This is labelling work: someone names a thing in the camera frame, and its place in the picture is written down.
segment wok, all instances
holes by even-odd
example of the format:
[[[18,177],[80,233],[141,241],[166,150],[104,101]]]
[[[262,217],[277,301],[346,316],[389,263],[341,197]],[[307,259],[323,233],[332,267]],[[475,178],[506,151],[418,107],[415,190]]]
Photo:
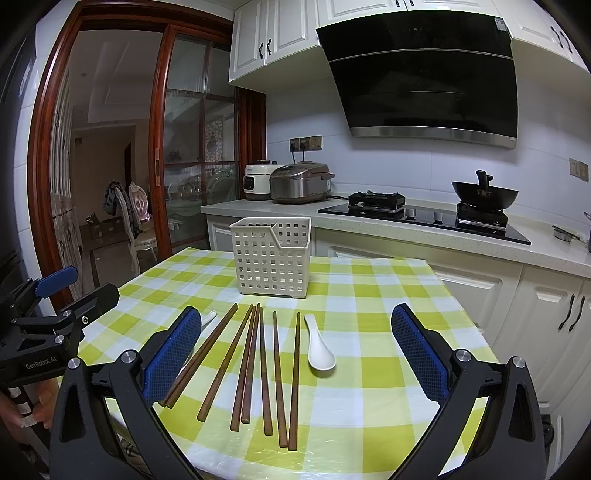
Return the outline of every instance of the wok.
[[[493,177],[484,170],[477,170],[476,175],[479,183],[452,182],[462,202],[479,210],[504,210],[513,204],[519,193],[517,190],[491,187],[489,182]]]

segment black range hood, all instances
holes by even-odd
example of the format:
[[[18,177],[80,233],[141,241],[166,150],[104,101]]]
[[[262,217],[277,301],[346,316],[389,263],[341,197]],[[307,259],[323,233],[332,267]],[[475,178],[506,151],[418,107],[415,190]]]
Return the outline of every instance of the black range hood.
[[[354,137],[515,148],[517,81],[501,18],[393,12],[317,32]]]

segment blue gripper pad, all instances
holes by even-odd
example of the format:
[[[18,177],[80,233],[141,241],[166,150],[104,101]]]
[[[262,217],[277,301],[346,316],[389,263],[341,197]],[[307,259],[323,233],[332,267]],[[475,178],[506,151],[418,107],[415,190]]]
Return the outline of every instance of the blue gripper pad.
[[[447,369],[429,345],[419,319],[404,303],[392,312],[392,334],[427,398],[445,403],[449,396]]]
[[[165,399],[174,379],[199,339],[201,315],[193,307],[187,307],[167,332],[170,332],[168,338],[144,368],[142,395],[149,404]]]
[[[62,268],[48,277],[39,280],[35,288],[35,296],[39,299],[46,299],[61,289],[69,287],[76,280],[78,280],[78,270],[76,267],[69,266]]]

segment dish rack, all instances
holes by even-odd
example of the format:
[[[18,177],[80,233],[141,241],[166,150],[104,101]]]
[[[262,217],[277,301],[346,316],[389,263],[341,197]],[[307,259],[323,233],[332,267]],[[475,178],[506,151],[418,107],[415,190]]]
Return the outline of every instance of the dish rack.
[[[230,225],[238,290],[306,298],[310,218],[243,218]]]

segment spoon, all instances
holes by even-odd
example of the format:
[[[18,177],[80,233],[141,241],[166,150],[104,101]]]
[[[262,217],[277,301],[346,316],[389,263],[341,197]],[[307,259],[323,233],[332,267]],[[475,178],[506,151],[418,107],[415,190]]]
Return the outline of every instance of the spoon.
[[[316,317],[311,313],[304,315],[304,320],[310,332],[310,347],[308,348],[308,363],[314,370],[325,372],[336,366],[336,358],[326,346],[320,336]]]
[[[205,315],[204,318],[201,319],[201,332],[203,333],[203,331],[205,330],[205,327],[207,325],[209,325],[210,323],[213,322],[213,320],[215,319],[215,317],[217,317],[217,312],[215,310],[212,310],[211,312],[209,312],[207,315]],[[189,353],[189,355],[187,356],[187,359],[185,360],[185,365],[187,365],[187,363],[189,362],[189,360],[191,360],[191,358],[193,357],[193,355],[195,354],[195,349],[197,348],[197,344],[195,344],[193,346],[193,349],[191,350],[191,352]]]

